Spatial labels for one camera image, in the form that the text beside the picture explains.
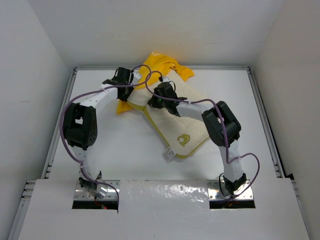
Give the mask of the yellow printed pillowcase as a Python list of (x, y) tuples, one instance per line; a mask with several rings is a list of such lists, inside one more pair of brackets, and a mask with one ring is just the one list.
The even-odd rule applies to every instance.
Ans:
[[(178, 61), (173, 57), (155, 51), (151, 52), (151, 54), (143, 64), (147, 65), (151, 71), (159, 71), (163, 77), (167, 76), (171, 72), (171, 70), (173, 70), (180, 76), (180, 78), (184, 82), (195, 75), (193, 70), (191, 70), (187, 66), (180, 65)], [(140, 67), (138, 73), (141, 74), (142, 79), (138, 83), (142, 83), (143, 81), (145, 81), (149, 72), (150, 71), (147, 67)], [(153, 73), (150, 80), (147, 82), (148, 87), (155, 84), (159, 80), (159, 77), (160, 75), (158, 73)], [(131, 107), (127, 102), (119, 100), (116, 114), (120, 115), (132, 109), (133, 107)]]

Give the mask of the cream foam pillow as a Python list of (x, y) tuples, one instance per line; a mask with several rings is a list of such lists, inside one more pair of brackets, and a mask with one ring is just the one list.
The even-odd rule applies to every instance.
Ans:
[(133, 90), (127, 103), (144, 114), (166, 143), (165, 154), (172, 151), (180, 159), (192, 156), (209, 139), (204, 123), (189, 117), (172, 115), (163, 108), (153, 108), (148, 105), (151, 97), (152, 94), (141, 85)]

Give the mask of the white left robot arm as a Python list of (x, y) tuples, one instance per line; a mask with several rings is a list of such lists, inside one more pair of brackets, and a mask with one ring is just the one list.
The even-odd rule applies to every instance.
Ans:
[(119, 67), (99, 89), (74, 97), (62, 111), (59, 122), (62, 143), (69, 156), (79, 164), (80, 186), (98, 199), (103, 199), (113, 188), (102, 180), (101, 171), (88, 157), (89, 147), (98, 138), (98, 113), (115, 100), (126, 101), (141, 78), (136, 71)]

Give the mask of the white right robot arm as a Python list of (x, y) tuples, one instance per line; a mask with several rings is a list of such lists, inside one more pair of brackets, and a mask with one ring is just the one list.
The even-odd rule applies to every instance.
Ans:
[(169, 81), (163, 81), (151, 91), (148, 105), (166, 109), (171, 115), (202, 122), (211, 141), (218, 146), (223, 163), (224, 187), (230, 195), (245, 184), (247, 176), (242, 168), (239, 121), (224, 101), (211, 99), (190, 101), (179, 97)]

